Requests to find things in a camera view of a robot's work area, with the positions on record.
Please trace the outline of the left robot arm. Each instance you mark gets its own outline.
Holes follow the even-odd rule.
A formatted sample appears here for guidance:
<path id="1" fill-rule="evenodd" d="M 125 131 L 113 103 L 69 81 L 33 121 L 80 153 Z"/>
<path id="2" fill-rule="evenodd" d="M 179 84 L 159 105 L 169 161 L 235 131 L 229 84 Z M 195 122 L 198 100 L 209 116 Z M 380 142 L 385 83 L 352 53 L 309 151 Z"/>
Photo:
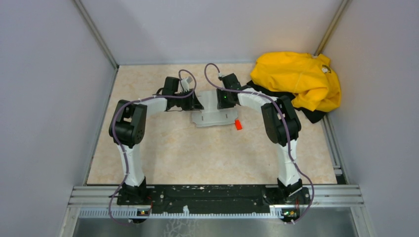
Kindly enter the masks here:
<path id="1" fill-rule="evenodd" d="M 117 103 L 109 127 L 109 135 L 117 144 L 123 161 L 124 179 L 118 194 L 129 197 L 136 204 L 143 204 L 148 198 L 146 178 L 140 158 L 140 142 L 145 135 L 149 116 L 167 112 L 172 107 L 184 111 L 203 109 L 196 95 L 196 79 L 166 77 L 163 88 L 156 94 L 133 101 L 120 100 Z"/>

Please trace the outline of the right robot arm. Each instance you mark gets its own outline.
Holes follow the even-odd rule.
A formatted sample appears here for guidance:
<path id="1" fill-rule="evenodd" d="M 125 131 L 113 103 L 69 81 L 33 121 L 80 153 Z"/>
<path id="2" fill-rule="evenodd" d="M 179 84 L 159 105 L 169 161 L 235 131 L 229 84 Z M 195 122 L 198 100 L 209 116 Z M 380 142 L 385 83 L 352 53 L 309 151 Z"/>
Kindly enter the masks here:
<path id="1" fill-rule="evenodd" d="M 302 180 L 296 168 L 296 145 L 301 123 L 285 92 L 272 92 L 253 82 L 242 86 L 235 74 L 220 75 L 223 89 L 217 89 L 218 107 L 246 106 L 260 112 L 269 140 L 278 146 L 278 197 L 283 203 L 292 203 L 302 189 Z"/>

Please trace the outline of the white cardboard box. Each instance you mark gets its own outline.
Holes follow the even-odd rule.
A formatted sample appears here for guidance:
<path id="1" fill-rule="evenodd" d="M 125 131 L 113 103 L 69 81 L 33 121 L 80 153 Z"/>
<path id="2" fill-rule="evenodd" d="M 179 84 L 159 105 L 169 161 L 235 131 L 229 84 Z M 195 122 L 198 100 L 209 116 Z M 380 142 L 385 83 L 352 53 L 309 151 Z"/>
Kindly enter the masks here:
<path id="1" fill-rule="evenodd" d="M 197 97 L 204 108 L 191 113 L 192 122 L 196 127 L 234 124 L 239 116 L 236 108 L 217 108 L 218 100 L 215 90 L 198 92 Z"/>

